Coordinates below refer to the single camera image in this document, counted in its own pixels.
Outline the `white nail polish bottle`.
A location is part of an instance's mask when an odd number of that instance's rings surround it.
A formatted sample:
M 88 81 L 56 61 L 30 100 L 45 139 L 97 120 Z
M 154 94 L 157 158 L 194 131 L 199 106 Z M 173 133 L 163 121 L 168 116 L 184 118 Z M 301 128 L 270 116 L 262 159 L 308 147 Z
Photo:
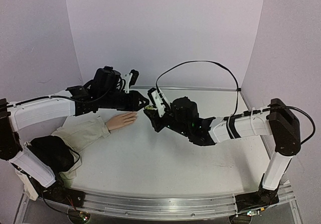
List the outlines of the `white nail polish bottle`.
M 153 107 L 152 105 L 148 105 L 148 106 L 145 107 L 145 109 L 147 109 L 147 110 L 154 110 L 154 107 Z

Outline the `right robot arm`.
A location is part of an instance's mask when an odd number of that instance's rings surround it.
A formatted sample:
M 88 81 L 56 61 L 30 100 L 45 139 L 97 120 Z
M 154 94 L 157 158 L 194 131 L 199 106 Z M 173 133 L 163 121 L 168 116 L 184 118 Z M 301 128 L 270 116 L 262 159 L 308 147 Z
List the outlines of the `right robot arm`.
M 169 108 L 158 103 L 146 106 L 143 112 L 157 133 L 168 128 L 201 147 L 245 137 L 273 136 L 275 150 L 262 177 L 261 191 L 279 187 L 291 159 L 301 150 L 299 120 L 277 98 L 267 108 L 223 118 L 200 118 L 197 104 L 187 97 L 175 99 Z

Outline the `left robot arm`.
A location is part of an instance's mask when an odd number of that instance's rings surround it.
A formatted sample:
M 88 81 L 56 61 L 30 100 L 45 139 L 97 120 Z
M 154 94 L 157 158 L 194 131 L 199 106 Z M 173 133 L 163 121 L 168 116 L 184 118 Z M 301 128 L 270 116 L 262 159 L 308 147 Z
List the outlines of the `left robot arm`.
M 59 93 L 9 103 L 1 99 L 1 159 L 31 175 L 56 202 L 68 197 L 67 189 L 56 182 L 52 168 L 41 161 L 19 141 L 19 130 L 52 119 L 80 116 L 100 108 L 137 112 L 149 100 L 131 86 L 139 72 L 131 70 L 121 76 L 112 67 L 97 69 L 92 80 L 84 86 L 68 87 Z

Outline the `mannequin hand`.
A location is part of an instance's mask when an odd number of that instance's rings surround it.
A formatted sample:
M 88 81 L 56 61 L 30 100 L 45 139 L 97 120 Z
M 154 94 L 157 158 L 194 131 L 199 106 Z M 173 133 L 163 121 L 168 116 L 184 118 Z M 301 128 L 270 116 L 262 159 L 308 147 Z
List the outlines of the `mannequin hand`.
M 106 123 L 109 131 L 118 130 L 133 124 L 137 120 L 136 112 L 128 112 L 120 115 L 113 116 Z

